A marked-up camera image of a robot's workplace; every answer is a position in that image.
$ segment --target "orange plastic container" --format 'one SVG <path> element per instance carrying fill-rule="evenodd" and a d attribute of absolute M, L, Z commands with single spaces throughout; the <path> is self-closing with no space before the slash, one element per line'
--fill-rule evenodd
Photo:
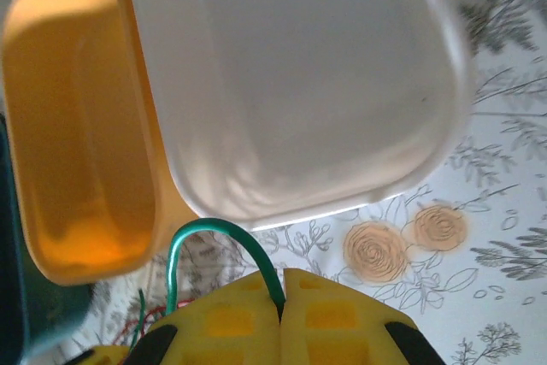
<path fill-rule="evenodd" d="M 4 25 L 26 243 L 63 285 L 145 264 L 196 216 L 163 149 L 128 0 L 14 0 Z"/>

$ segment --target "dark teal container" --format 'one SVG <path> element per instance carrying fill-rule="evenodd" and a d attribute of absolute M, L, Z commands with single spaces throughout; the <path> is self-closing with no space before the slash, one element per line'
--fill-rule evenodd
<path fill-rule="evenodd" d="M 32 262 L 0 115 L 0 365 L 17 365 L 55 346 L 81 325 L 90 303 L 89 286 L 53 284 Z"/>

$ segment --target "white tablecloth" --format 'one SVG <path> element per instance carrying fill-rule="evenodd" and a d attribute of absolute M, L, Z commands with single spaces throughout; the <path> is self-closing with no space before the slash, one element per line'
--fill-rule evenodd
<path fill-rule="evenodd" d="M 279 271 L 304 268 L 401 309 L 449 364 L 544 363 L 547 0 L 458 2 L 479 82 L 468 135 L 450 159 L 400 197 L 256 236 Z M 344 260 L 352 227 L 363 256 L 398 257 L 357 276 Z M 158 255 L 99 283 L 85 325 L 52 361 L 110 344 L 138 317 L 138 288 L 147 309 L 164 304 L 165 261 Z M 254 270 L 230 240 L 195 236 L 180 259 L 179 297 L 199 297 Z"/>

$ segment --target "white plastic container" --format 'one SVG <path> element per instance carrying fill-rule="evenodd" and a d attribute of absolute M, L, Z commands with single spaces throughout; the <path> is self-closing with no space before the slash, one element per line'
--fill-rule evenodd
<path fill-rule="evenodd" d="M 452 0 L 133 0 L 174 181 L 249 229 L 395 196 L 463 133 Z"/>

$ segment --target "orange flower print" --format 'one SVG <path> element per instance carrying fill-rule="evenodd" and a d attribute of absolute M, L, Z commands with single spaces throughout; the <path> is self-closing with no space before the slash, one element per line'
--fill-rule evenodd
<path fill-rule="evenodd" d="M 412 233 L 415 242 L 428 249 L 454 250 L 468 236 L 468 224 L 462 212 L 435 205 L 416 214 Z"/>
<path fill-rule="evenodd" d="M 344 240 L 344 258 L 363 280 L 389 282 L 409 263 L 405 243 L 388 223 L 368 221 L 351 228 Z"/>

